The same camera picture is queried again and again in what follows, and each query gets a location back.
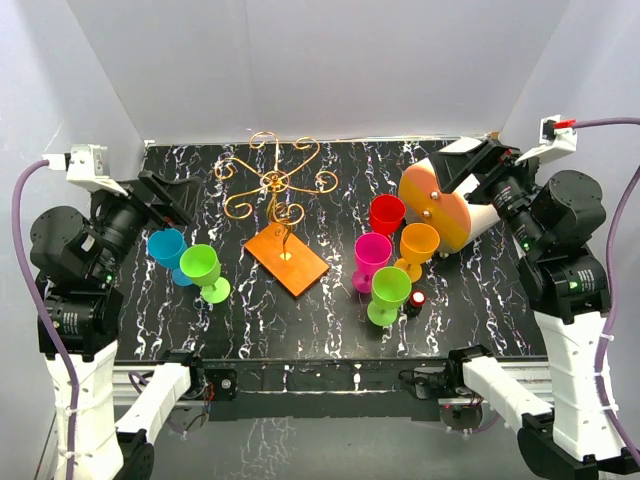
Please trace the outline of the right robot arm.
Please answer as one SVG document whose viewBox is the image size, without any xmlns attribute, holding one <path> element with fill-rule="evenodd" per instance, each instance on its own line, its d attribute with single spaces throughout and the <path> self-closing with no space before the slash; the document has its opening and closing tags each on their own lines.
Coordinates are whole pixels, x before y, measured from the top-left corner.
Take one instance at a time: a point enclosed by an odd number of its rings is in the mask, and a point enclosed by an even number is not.
<svg viewBox="0 0 640 480">
<path fill-rule="evenodd" d="M 487 401 L 515 432 L 523 460 L 540 478 L 634 474 L 639 452 L 615 427 L 603 351 L 611 284 L 588 247 L 606 217 L 602 190 L 575 170 L 538 185 L 538 160 L 494 139 L 431 158 L 442 192 L 477 177 L 468 201 L 494 208 L 512 233 L 520 282 L 547 352 L 553 399 L 540 400 L 479 345 L 451 351 L 435 384 Z"/>
</svg>

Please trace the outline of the blue plastic wine glass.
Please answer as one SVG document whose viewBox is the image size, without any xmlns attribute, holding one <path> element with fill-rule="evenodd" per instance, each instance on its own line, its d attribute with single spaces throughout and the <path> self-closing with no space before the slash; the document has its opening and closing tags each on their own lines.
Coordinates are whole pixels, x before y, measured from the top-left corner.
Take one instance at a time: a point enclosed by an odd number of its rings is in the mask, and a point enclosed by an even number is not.
<svg viewBox="0 0 640 480">
<path fill-rule="evenodd" d="M 171 273 L 172 281 L 180 287 L 193 284 L 180 267 L 181 257 L 186 250 L 187 244 L 183 234 L 174 228 L 155 231 L 147 243 L 148 254 Z"/>
</svg>

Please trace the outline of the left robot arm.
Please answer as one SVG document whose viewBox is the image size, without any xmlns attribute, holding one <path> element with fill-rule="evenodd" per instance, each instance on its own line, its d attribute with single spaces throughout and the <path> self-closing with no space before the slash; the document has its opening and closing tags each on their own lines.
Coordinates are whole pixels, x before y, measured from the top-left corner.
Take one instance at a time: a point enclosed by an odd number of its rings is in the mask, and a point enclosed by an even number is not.
<svg viewBox="0 0 640 480">
<path fill-rule="evenodd" d="M 91 195 L 83 215 L 68 206 L 41 214 L 30 230 L 38 274 L 29 287 L 38 342 L 54 387 L 59 479 L 147 479 L 154 443 L 176 404 L 200 396 L 207 376 L 189 350 L 165 352 L 127 413 L 114 415 L 112 383 L 122 293 L 114 281 L 142 231 L 191 223 L 198 178 L 142 171 L 129 181 L 69 173 Z"/>
</svg>

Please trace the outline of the pink plastic wine glass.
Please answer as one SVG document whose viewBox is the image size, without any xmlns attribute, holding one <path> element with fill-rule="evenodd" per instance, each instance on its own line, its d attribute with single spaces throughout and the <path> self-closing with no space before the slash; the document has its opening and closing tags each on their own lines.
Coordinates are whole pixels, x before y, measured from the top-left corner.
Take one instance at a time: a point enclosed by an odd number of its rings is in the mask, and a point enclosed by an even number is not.
<svg viewBox="0 0 640 480">
<path fill-rule="evenodd" d="M 392 244 L 386 236 L 369 232 L 358 237 L 354 245 L 353 287 L 360 293 L 370 293 L 373 276 L 388 264 L 391 254 Z"/>
</svg>

